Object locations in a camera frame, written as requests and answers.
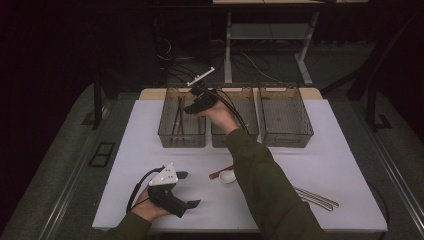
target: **clear container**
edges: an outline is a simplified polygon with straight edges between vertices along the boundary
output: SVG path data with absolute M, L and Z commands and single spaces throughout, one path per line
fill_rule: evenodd
M 299 88 L 280 83 L 260 83 L 257 105 L 263 144 L 270 147 L 306 147 L 314 131 Z
M 259 135 L 259 127 L 253 95 L 253 85 L 250 83 L 220 83 L 211 84 L 209 87 L 217 89 L 220 96 L 226 99 L 229 104 L 235 106 L 237 112 L 247 126 L 249 135 L 256 141 Z M 226 135 L 220 128 L 212 124 L 211 133 L 213 147 L 223 148 L 227 146 L 225 144 Z
M 158 135 L 164 148 L 202 148 L 206 146 L 206 119 L 186 114 L 184 107 L 192 104 L 191 88 L 169 85 L 163 104 Z

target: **person's right hand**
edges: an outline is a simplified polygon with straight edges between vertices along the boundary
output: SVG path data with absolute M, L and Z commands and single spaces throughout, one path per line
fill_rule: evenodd
M 221 101 L 218 101 L 212 108 L 196 114 L 197 117 L 206 116 L 213 124 L 221 128 L 225 134 L 229 134 L 233 130 L 239 128 L 234 115 L 227 106 Z

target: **person's left hand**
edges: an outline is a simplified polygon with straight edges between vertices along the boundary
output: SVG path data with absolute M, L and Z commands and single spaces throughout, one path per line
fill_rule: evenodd
M 131 209 L 131 212 L 146 219 L 147 221 L 153 222 L 155 219 L 169 215 L 170 213 L 163 208 L 156 206 L 149 200 L 149 193 L 147 192 L 148 188 L 149 187 L 147 186 L 138 196 L 134 207 Z

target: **metal tongs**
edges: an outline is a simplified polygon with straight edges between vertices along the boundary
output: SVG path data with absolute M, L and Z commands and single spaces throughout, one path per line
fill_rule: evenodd
M 302 200 L 308 201 L 308 202 L 311 202 L 311 203 L 315 203 L 318 206 L 323 207 L 328 211 L 333 211 L 333 208 L 339 207 L 338 203 L 336 203 L 336 202 L 334 202 L 330 199 L 327 199 L 325 197 L 319 196 L 315 193 L 311 193 L 311 192 L 308 192 L 306 190 L 303 190 L 303 189 L 300 189 L 300 188 L 297 188 L 297 187 L 294 187 L 294 190 L 296 190 L 297 194 L 299 195 L 299 197 Z

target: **hand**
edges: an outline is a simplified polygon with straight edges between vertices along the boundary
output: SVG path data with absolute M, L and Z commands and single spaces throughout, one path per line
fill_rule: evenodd
M 212 108 L 199 112 L 196 116 L 206 116 L 213 124 L 221 128 L 225 134 L 229 134 L 235 129 L 238 129 L 234 115 L 227 106 L 221 101 L 218 101 Z
M 156 206 L 149 200 L 149 193 L 147 192 L 148 188 L 149 186 L 147 186 L 138 196 L 134 207 L 131 209 L 131 212 L 137 214 L 149 222 L 153 222 L 155 219 L 169 215 L 170 213 L 163 208 Z

